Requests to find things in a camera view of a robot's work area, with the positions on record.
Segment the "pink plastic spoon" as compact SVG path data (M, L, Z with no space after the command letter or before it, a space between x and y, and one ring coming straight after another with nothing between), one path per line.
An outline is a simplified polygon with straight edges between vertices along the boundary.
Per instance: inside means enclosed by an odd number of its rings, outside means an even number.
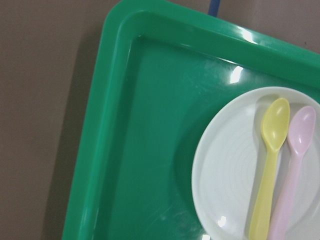
M268 239L283 240L289 225L302 160L312 141L316 125L316 111L312 106L299 109L291 119L287 142L290 161L287 175L271 216Z

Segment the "yellow plastic spoon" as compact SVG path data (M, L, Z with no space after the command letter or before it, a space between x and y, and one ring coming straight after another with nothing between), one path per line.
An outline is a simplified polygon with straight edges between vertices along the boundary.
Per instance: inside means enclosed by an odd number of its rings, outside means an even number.
M250 240L268 238L278 155L288 134L289 121L290 104L285 98L276 99L261 121L260 133L266 147L266 158L249 225Z

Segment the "green plastic tray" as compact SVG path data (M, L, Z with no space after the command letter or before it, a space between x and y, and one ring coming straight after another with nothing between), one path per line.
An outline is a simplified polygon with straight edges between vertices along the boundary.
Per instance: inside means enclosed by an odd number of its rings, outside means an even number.
M191 169L233 98L286 86L320 98L317 53L166 0L123 0L102 29L64 240L201 240Z

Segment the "white round plate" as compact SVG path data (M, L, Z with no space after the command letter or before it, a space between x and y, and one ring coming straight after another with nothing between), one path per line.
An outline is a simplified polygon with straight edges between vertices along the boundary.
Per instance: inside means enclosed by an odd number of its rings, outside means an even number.
M192 198L204 228L202 239L248 240L266 147L261 121L278 98L290 104L290 118L302 107L316 110L312 144L305 154L285 240L320 239L320 92L263 87L231 100L203 132L193 159Z

